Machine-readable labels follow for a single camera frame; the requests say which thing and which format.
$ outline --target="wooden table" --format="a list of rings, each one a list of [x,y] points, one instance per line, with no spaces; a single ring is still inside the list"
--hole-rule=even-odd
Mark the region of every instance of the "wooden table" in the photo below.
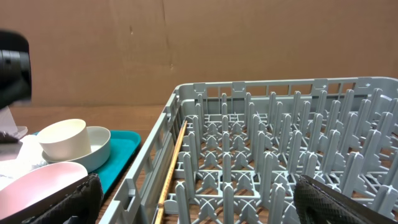
[[[46,126],[64,119],[80,118],[86,121],[87,126],[103,126],[108,129],[130,130],[141,135],[143,144],[152,130],[164,106],[59,106],[59,107],[15,107],[11,113],[18,126],[27,126],[28,133],[32,134]],[[131,164],[118,180],[99,212],[97,223],[104,215],[109,203],[121,185],[122,180],[130,169]]]

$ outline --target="brown wall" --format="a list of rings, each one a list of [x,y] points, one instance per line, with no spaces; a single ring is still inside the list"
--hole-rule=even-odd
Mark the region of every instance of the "brown wall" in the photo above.
[[[30,42],[35,105],[164,104],[186,82],[398,77],[396,0],[0,5],[0,27]]]

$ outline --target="gray plastic dish rack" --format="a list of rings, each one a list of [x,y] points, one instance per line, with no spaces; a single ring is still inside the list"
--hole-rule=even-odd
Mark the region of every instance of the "gray plastic dish rack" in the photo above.
[[[286,91],[276,95],[275,86]],[[154,222],[184,120],[166,223],[300,223],[293,203],[300,174],[394,219],[397,119],[395,78],[180,85],[100,223]]]

